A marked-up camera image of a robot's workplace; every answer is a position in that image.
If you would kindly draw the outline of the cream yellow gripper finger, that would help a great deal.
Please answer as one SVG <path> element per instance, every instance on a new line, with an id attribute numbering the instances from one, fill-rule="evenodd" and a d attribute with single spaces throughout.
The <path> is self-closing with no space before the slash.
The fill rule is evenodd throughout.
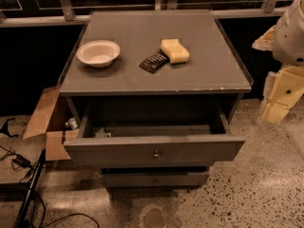
<path id="1" fill-rule="evenodd" d="M 272 51 L 274 31 L 275 26 L 270 27 L 266 32 L 264 32 L 259 38 L 257 38 L 253 42 L 252 48 L 261 51 Z"/>

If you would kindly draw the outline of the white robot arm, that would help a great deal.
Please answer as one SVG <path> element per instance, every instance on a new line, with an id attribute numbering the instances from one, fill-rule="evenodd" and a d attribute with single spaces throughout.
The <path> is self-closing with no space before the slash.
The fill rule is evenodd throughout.
<path id="1" fill-rule="evenodd" d="M 274 127 L 304 94 L 304 0 L 294 0 L 252 48 L 271 51 L 281 63 L 278 72 L 268 73 L 260 105 L 260 124 Z"/>

